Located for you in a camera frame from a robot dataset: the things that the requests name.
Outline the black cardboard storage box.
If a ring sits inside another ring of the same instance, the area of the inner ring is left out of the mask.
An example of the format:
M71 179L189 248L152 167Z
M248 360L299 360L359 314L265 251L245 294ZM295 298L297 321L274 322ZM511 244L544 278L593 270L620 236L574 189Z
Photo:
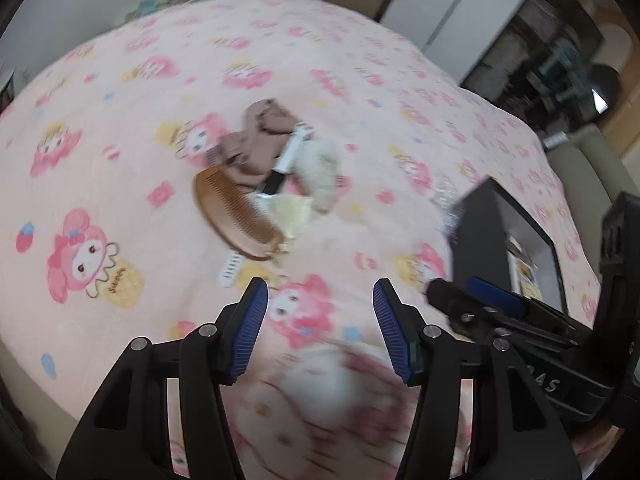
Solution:
M559 258L550 236L495 179L487 178L456 203L460 214L450 238L452 280L468 288L474 278L540 300L567 314Z

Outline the brown wooden comb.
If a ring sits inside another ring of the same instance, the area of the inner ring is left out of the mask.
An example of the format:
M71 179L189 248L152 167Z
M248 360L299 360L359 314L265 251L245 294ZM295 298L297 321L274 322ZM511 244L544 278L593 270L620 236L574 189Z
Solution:
M246 258L270 259L284 242L281 230L218 167L200 171L193 181L201 213L216 233Z

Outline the white fluffy plush pouch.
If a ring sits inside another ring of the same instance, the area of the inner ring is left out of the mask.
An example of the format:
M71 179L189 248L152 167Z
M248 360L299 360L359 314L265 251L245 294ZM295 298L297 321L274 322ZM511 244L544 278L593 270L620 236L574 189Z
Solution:
M337 196L340 156L331 140L305 141L297 155L294 174L300 189L312 199L319 214L327 214Z

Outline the clear bubble wrap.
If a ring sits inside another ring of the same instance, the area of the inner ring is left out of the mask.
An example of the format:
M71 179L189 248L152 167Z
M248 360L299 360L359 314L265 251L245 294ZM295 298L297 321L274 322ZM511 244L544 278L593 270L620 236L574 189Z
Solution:
M462 219L464 203L454 182L446 174L439 172L434 177L431 201L442 213L442 232L452 234Z

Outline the grey padded headboard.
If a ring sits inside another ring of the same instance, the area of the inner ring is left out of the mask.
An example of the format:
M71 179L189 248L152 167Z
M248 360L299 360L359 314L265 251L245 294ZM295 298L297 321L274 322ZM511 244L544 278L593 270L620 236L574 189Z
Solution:
M548 154L560 179L582 246L600 240L601 222L621 192L639 189L600 129L586 125Z

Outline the pink cartoon print blanket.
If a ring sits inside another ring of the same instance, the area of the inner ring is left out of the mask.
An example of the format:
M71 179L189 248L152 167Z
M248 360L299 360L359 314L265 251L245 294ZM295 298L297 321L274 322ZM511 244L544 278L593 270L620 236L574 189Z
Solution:
M555 244L570 314L599 283L524 122L410 42L318 0L191 3L71 50L1 117L1 337L80 416L137 336L179 339L266 281L224 394L251 479L389 479L416 393L371 299L424 320L450 205L486 178Z

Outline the white wardrobe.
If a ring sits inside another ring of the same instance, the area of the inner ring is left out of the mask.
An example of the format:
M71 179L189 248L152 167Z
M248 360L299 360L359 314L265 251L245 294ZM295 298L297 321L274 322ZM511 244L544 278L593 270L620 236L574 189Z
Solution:
M464 81L524 0L393 0L381 24Z

